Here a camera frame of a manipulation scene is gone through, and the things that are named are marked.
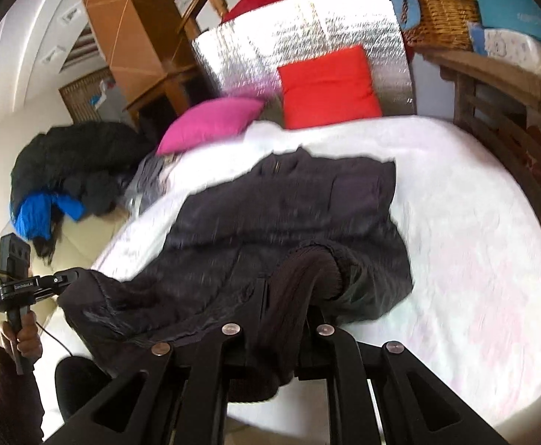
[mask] black down jacket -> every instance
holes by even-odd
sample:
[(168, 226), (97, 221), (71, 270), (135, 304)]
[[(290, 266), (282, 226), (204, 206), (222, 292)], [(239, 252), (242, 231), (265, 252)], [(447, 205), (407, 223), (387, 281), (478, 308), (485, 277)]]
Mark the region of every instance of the black down jacket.
[(87, 270), (58, 303), (102, 368), (115, 374), (138, 347), (181, 345), (228, 320), (290, 250), (328, 246), (346, 290), (324, 312), (377, 319), (412, 290), (390, 219), (394, 162), (270, 155), (234, 181), (189, 196), (165, 245), (135, 278)]
[(153, 144), (119, 122), (83, 122), (38, 134), (17, 156), (11, 172), (13, 221), (26, 197), (64, 192), (89, 214), (104, 214), (120, 194), (112, 175), (136, 166)]

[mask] wicker storage box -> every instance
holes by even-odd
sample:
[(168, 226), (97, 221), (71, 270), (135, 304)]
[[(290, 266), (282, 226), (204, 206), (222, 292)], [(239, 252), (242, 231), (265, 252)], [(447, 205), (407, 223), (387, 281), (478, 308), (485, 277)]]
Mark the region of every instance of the wicker storage box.
[(472, 50), (467, 22), (480, 21), (476, 0), (419, 0), (421, 23), (404, 32), (410, 47)]

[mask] red pillow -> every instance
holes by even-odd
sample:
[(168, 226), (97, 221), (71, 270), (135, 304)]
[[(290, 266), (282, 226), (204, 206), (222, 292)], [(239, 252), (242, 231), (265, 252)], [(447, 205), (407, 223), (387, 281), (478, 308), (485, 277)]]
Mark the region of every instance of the red pillow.
[(286, 129), (381, 117), (361, 45), (279, 67)]

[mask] reflective foil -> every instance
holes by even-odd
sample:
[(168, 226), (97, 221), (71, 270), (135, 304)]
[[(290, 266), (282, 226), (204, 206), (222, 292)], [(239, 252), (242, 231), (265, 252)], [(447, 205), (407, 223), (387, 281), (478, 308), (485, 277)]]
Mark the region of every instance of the reflective foil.
[(411, 74), (390, 0), (283, 0), (194, 42), (219, 95), (281, 94), (277, 68), (361, 43), (384, 115), (415, 113)]

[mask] person's leg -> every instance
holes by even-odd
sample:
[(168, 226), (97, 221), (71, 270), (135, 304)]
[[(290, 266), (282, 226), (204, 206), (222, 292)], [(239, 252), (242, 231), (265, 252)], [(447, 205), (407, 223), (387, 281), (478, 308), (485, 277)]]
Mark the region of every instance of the person's leg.
[(56, 398), (66, 421), (97, 395), (111, 378), (90, 359), (68, 356), (55, 371)]

